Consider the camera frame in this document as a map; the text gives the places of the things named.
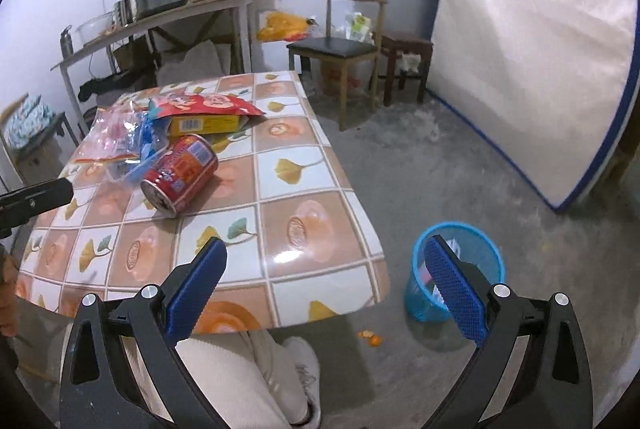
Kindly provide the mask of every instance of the blue mesh trash can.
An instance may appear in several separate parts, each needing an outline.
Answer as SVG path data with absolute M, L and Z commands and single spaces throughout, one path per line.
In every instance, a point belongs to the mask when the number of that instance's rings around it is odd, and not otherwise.
M 411 276 L 404 292 L 404 307 L 420 322 L 440 322 L 451 317 L 447 306 L 434 298 L 433 282 L 424 282 L 425 269 L 420 268 L 424 266 L 424 245 L 435 234 L 445 241 L 455 239 L 460 247 L 460 260 L 476 265 L 489 283 L 504 283 L 505 280 L 500 252 L 484 232 L 457 221 L 434 225 L 415 242 Z

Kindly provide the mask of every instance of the red can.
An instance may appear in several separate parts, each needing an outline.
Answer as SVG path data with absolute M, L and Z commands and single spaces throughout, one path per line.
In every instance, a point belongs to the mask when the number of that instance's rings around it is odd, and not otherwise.
M 217 168 L 218 157 L 209 142 L 199 135 L 186 135 L 145 174 L 140 188 L 156 209 L 173 218 Z

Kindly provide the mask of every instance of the folded clothing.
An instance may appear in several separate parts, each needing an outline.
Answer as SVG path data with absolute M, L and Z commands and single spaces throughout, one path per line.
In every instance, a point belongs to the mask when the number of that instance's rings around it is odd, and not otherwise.
M 16 150 L 24 148 L 55 116 L 47 104 L 40 102 L 40 96 L 27 97 L 7 122 L 5 138 L 9 147 Z

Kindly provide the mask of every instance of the white table frame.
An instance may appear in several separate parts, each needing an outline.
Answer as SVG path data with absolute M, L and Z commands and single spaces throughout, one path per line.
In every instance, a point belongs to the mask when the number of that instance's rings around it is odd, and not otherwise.
M 80 132 L 82 136 L 87 134 L 86 124 L 84 123 L 84 117 L 82 115 L 82 110 L 80 109 L 80 103 L 78 102 L 78 98 L 76 97 L 76 93 L 74 87 L 71 84 L 71 79 L 69 78 L 68 68 L 73 66 L 78 61 L 84 59 L 85 57 L 90 56 L 91 54 L 97 52 L 98 50 L 102 50 L 103 48 L 107 49 L 107 55 L 110 58 L 110 66 L 111 70 L 114 70 L 115 66 L 113 63 L 113 54 L 111 53 L 111 44 L 116 41 L 121 41 L 124 38 L 130 37 L 134 34 L 144 34 L 150 28 L 155 26 L 162 26 L 167 23 L 171 23 L 174 21 L 178 21 L 179 19 L 190 18 L 192 16 L 199 16 L 201 14 L 208 14 L 209 12 L 215 12 L 217 10 L 225 10 L 225 9 L 233 9 L 234 15 L 234 27 L 236 29 L 236 33 L 239 29 L 240 35 L 240 50 L 242 53 L 242 67 L 245 73 L 251 73 L 252 64 L 251 64 L 251 50 L 250 50 L 250 40 L 249 38 L 255 33 L 252 31 L 249 26 L 250 20 L 248 19 L 248 6 L 253 3 L 254 0 L 198 0 L 198 1 L 190 1 L 186 5 L 179 6 L 178 8 L 172 8 L 171 10 L 166 10 L 165 12 L 161 12 L 160 14 L 156 14 L 154 16 L 150 16 L 149 18 L 143 18 L 138 21 L 133 22 L 127 26 L 121 27 L 115 30 L 113 33 L 109 35 L 105 35 L 103 37 L 99 37 L 94 41 L 86 44 L 83 48 L 75 52 L 72 56 L 67 57 L 66 59 L 60 61 L 60 63 L 56 64 L 51 68 L 51 71 L 56 68 L 60 69 L 60 73 L 62 74 L 62 79 L 65 82 L 66 92 L 71 100 L 71 105 L 76 112 L 76 116 L 78 117 L 78 125 L 80 128 Z

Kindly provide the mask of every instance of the silver screw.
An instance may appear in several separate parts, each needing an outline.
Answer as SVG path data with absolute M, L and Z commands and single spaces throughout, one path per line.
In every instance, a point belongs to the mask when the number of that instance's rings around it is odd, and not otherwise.
M 511 290 L 509 290 L 508 286 L 497 284 L 496 286 L 494 286 L 494 294 L 498 297 L 509 297 L 511 294 Z
M 158 287 L 154 284 L 148 284 L 142 289 L 142 297 L 145 299 L 151 299 L 158 293 Z
M 556 294 L 556 303 L 562 306 L 567 306 L 569 304 L 569 298 L 561 292 Z
M 87 294 L 82 298 L 84 306 L 91 306 L 93 303 L 95 303 L 95 294 Z

